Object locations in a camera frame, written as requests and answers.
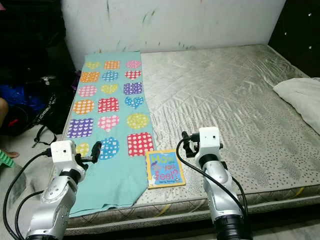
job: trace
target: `children's book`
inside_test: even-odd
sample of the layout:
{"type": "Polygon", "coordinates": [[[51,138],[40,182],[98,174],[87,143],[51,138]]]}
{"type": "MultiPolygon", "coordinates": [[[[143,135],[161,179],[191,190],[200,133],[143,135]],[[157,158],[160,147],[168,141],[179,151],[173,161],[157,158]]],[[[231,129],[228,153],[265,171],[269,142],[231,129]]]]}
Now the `children's book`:
{"type": "Polygon", "coordinates": [[[148,151],[145,156],[148,189],[181,186],[186,184],[176,150],[148,151]]]}

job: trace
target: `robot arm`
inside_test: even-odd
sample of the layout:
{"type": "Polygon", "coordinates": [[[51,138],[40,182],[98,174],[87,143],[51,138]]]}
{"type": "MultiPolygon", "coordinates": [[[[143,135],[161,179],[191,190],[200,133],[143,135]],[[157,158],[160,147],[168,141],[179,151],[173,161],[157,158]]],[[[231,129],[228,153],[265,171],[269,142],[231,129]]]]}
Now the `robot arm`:
{"type": "Polygon", "coordinates": [[[92,149],[91,157],[76,154],[73,141],[51,144],[53,165],[59,173],[41,194],[38,210],[33,214],[26,240],[62,240],[68,226],[69,212],[76,201],[77,184],[86,175],[87,164],[97,162],[101,143],[92,149]]]}
{"type": "MultiPolygon", "coordinates": [[[[182,133],[184,139],[189,136],[182,133]]],[[[221,161],[219,149],[223,147],[220,143],[219,129],[217,127],[202,127],[199,133],[193,134],[191,140],[198,143],[195,147],[196,154],[190,152],[190,143],[184,141],[183,148],[186,155],[194,157],[197,165],[202,171],[212,177],[229,191],[236,200],[238,197],[232,189],[233,178],[227,170],[227,165],[221,161]]],[[[247,221],[247,216],[239,208],[238,203],[231,196],[215,184],[204,177],[204,190],[208,197],[208,205],[212,222],[217,232],[218,240],[252,240],[252,233],[247,221]]]]}

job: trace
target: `green stool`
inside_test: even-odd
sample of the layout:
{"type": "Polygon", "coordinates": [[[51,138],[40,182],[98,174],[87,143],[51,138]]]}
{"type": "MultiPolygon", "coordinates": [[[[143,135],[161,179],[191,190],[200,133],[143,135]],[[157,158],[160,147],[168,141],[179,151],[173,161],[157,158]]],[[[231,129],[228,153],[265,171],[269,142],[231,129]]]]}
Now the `green stool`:
{"type": "Polygon", "coordinates": [[[1,164],[5,164],[8,167],[12,168],[15,165],[15,162],[7,156],[3,151],[0,150],[0,166],[1,164]]]}

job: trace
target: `quilted mattress cover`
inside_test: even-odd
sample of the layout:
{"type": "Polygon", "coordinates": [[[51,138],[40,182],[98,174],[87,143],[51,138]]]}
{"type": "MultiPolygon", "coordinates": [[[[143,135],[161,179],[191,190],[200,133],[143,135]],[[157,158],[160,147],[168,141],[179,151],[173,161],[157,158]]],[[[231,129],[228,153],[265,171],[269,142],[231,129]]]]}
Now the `quilted mattress cover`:
{"type": "MultiPolygon", "coordinates": [[[[174,149],[182,131],[218,126],[221,157],[241,183],[250,213],[320,203],[320,135],[272,90],[308,76],[260,44],[142,53],[141,59],[158,150],[174,149]]],[[[147,189],[132,207],[73,217],[66,234],[209,219],[202,176],[186,166],[183,172],[185,186],[147,189]]]]}

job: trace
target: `blue heart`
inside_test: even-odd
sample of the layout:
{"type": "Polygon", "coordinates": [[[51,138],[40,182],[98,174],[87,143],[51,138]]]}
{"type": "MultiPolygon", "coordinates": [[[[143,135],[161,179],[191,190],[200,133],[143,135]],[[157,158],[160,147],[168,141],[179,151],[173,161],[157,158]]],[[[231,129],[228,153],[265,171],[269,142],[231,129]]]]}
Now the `blue heart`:
{"type": "Polygon", "coordinates": [[[118,73],[116,71],[107,71],[102,75],[102,79],[107,82],[112,82],[118,79],[118,73]]]}
{"type": "Polygon", "coordinates": [[[113,158],[119,152],[119,141],[112,136],[101,141],[99,160],[108,160],[113,158]]]}
{"type": "Polygon", "coordinates": [[[137,109],[143,102],[144,98],[142,96],[136,96],[134,98],[127,96],[124,101],[126,105],[135,109],[137,109]]]}

